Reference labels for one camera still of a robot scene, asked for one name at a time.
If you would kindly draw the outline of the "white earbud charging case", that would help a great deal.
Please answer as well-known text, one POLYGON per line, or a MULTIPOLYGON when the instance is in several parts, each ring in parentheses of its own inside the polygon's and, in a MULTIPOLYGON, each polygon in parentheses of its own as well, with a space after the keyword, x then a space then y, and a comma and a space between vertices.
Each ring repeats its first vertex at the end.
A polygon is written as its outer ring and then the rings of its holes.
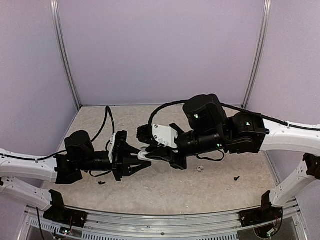
POLYGON ((137 158, 141 161, 152 162, 153 164, 159 162, 159 160, 148 158, 147 157, 148 152, 146 151, 146 149, 147 149, 147 146, 142 146, 140 148, 140 152, 137 155, 137 158))

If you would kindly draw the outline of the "left aluminium frame post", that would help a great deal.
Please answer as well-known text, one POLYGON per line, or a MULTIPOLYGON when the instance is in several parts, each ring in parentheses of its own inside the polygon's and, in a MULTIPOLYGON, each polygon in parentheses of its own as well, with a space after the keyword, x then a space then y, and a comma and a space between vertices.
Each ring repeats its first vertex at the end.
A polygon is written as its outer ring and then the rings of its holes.
POLYGON ((55 30, 55 35, 57 38, 57 45, 60 52, 60 57, 63 65, 63 69, 65 71, 67 84, 70 89, 71 97, 73 99, 74 105, 76 109, 79 111, 82 107, 81 100, 78 94, 78 90, 73 78, 70 61, 68 58, 68 53, 64 41, 63 28, 60 18, 60 10, 59 10, 59 1, 58 0, 50 0, 50 8, 53 20, 53 26, 55 30))

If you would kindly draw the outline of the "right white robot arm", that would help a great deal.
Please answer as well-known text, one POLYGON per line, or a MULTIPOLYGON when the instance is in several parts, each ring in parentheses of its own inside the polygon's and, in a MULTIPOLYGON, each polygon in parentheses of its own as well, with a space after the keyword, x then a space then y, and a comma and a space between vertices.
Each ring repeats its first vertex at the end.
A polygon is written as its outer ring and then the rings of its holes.
POLYGON ((259 153, 282 150, 303 153, 303 159, 279 186, 261 198, 256 218, 266 222, 300 190, 320 178, 320 129, 318 126, 294 125, 259 113, 238 109, 232 117, 226 105, 215 94, 202 94, 182 100, 182 109, 191 131, 184 132, 176 124, 161 126, 151 120, 140 127, 137 138, 148 145, 168 148, 155 155, 185 169, 186 158, 221 151, 230 154, 259 153))

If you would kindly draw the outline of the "white earbud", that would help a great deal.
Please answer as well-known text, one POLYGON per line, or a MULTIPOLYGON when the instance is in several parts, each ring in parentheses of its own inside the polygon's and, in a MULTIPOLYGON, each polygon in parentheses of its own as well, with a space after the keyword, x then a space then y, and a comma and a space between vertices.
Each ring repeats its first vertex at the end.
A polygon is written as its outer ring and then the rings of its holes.
POLYGON ((204 167, 203 167, 203 166, 198 166, 198 167, 197 167, 197 171, 198 171, 198 172, 202 172, 203 170, 204 170, 204 167))

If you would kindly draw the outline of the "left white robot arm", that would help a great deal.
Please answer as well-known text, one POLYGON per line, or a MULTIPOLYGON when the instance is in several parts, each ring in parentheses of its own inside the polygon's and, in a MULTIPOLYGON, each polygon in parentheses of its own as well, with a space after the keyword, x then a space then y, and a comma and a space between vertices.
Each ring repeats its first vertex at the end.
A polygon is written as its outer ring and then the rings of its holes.
POLYGON ((95 151, 89 134, 79 130, 64 140, 66 154, 31 158, 1 149, 0 192, 41 211, 49 210, 57 221, 66 222, 70 211, 59 192, 35 187, 22 179, 71 185, 82 180, 83 172, 100 171, 111 172, 120 181, 151 166, 150 161, 138 158, 140 150, 128 145, 126 140, 126 131, 119 131, 112 140, 111 151, 95 151))

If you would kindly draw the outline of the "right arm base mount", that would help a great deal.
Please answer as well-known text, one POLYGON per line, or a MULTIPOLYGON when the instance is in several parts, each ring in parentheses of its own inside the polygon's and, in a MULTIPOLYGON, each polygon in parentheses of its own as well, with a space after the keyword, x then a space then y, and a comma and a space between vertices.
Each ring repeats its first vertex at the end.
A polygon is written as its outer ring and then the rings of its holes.
POLYGON ((259 225, 280 219, 283 216, 283 208, 271 207, 262 210, 261 207, 243 210, 239 213, 242 227, 259 225))

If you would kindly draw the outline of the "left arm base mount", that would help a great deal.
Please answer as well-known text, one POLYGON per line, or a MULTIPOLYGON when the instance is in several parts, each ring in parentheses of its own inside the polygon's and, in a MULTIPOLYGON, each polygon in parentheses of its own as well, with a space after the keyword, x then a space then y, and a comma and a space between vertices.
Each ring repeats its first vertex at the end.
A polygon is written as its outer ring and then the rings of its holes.
POLYGON ((85 211, 70 208, 57 209, 51 207, 43 213, 43 217, 47 220, 79 228, 84 227, 87 216, 88 213, 85 211))

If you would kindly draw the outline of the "front aluminium rail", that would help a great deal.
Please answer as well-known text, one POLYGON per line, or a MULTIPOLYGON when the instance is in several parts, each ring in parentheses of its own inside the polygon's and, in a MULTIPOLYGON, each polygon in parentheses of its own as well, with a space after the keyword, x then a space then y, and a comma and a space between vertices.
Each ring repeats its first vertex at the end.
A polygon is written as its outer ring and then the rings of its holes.
POLYGON ((22 217, 19 240, 245 240, 257 239, 256 226, 242 226, 239 210, 202 214, 139 215, 86 209, 84 227, 62 235, 63 224, 38 219, 33 207, 22 217))

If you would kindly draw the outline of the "aluminium frame post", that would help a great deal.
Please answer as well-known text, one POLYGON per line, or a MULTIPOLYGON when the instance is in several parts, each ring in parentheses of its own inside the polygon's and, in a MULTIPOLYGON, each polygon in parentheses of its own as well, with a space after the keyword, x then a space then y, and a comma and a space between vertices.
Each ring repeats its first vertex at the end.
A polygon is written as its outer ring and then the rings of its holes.
POLYGON ((50 0, 50 8, 53 20, 53 26, 55 30, 55 35, 57 38, 57 45, 60 52, 60 57, 63 65, 63 69, 65 71, 67 84, 70 89, 71 97, 73 99, 74 105, 76 109, 79 111, 82 107, 81 100, 78 94, 78 90, 73 78, 70 61, 68 58, 68 53, 64 41, 63 28, 60 18, 60 10, 59 10, 59 1, 58 0, 50 0))
POLYGON ((260 25, 255 55, 254 55, 254 59, 253 59, 253 65, 252 65, 252 68, 250 71, 249 81, 248 81, 245 95, 244 95, 242 105, 241 105, 241 107, 243 109, 247 109, 249 106, 250 99, 253 94, 254 86, 255 86, 255 83, 257 80, 257 75, 259 72, 259 67, 260 67, 262 56, 263 56, 264 45, 265 45, 267 32, 268 32, 268 25, 269 25, 270 14, 271 14, 271 6, 272 6, 271 0, 264 1, 262 18, 261 18, 261 25, 260 25))

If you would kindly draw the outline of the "right aluminium frame post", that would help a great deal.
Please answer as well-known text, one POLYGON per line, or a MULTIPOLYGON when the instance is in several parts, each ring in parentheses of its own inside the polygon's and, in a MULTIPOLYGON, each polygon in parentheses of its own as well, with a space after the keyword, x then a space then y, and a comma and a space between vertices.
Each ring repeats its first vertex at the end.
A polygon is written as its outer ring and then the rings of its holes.
POLYGON ((250 99, 253 94, 254 86, 255 86, 255 83, 257 80, 257 75, 259 72, 259 67, 260 67, 262 56, 263 56, 264 45, 265 45, 267 32, 268 32, 268 25, 269 25, 270 14, 271 14, 271 6, 272 6, 271 0, 264 1, 262 18, 261 18, 261 25, 260 25, 255 55, 254 55, 254 59, 253 59, 253 65, 252 65, 252 68, 250 71, 249 81, 248 81, 245 95, 244 95, 242 105, 241 105, 241 107, 243 109, 247 109, 249 106, 250 99))

